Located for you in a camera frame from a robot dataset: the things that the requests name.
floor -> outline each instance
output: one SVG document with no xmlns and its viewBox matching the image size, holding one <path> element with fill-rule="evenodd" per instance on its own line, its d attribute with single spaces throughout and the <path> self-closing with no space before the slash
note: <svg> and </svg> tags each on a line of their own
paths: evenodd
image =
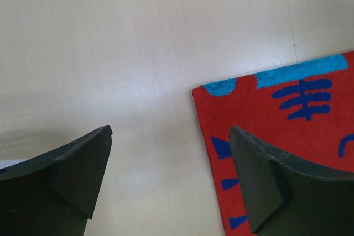
<svg viewBox="0 0 354 236">
<path fill-rule="evenodd" d="M 0 5 L 0 158 L 113 129 L 85 236 L 223 235 L 190 90 L 354 47 L 354 0 Z"/>
</svg>

red rug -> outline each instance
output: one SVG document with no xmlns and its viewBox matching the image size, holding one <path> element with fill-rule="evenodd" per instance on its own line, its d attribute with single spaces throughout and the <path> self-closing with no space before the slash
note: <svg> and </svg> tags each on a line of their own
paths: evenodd
<svg viewBox="0 0 354 236">
<path fill-rule="evenodd" d="M 304 159 L 354 171 L 354 52 L 193 90 L 226 236 L 250 236 L 228 132 L 237 125 Z"/>
</svg>

